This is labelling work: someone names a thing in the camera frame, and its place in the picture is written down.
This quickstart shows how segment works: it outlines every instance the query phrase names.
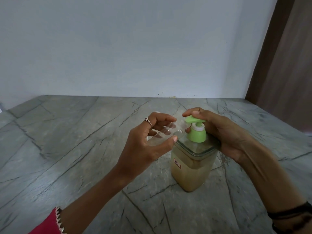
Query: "green pump head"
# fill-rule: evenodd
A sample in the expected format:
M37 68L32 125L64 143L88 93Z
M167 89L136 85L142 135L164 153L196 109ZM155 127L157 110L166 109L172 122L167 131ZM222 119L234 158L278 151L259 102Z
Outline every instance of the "green pump head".
M194 118L193 116L188 116L185 118L186 123L193 123L191 126L191 131L188 133L188 139L196 143L202 143L206 140L206 131L203 122L205 120Z

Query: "label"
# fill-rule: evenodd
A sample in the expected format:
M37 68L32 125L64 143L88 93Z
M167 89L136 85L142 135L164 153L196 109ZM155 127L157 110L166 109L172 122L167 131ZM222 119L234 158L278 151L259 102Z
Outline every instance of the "label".
M181 164L179 164L175 158L174 158L174 163L181 169Z

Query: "hand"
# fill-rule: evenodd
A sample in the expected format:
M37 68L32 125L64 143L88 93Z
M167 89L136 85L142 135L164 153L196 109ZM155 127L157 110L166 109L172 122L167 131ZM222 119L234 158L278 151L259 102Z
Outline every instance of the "hand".
M182 114L184 117L190 115L206 121L204 122L206 131L221 141L220 151L236 162L244 154L246 146L252 143L258 143L246 130L227 117L217 115L202 108L192 108Z
M141 174L153 161L169 152L177 141L177 137L172 136L160 145L147 145L146 137L148 135L154 136L157 133L152 129L160 131L164 129L164 126L177 120L168 114L156 112L150 114L148 119L153 126L151 127L148 122L143 121L130 131L126 145L116 165L122 175L129 179L128 182Z

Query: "silver ring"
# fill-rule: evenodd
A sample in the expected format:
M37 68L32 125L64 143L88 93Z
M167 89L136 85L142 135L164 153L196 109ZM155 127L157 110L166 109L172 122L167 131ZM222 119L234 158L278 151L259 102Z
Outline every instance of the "silver ring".
M148 118L145 118L145 120L144 120L144 121L147 121L148 123L150 123L151 127L153 127L152 123L149 121L149 119L148 119Z

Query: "red sleeve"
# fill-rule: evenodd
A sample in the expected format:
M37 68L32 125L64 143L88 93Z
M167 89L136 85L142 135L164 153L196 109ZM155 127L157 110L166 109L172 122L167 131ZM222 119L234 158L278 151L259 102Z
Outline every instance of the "red sleeve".
M61 222L58 219L60 208L54 208L49 216L29 234L66 234L64 228L60 228Z

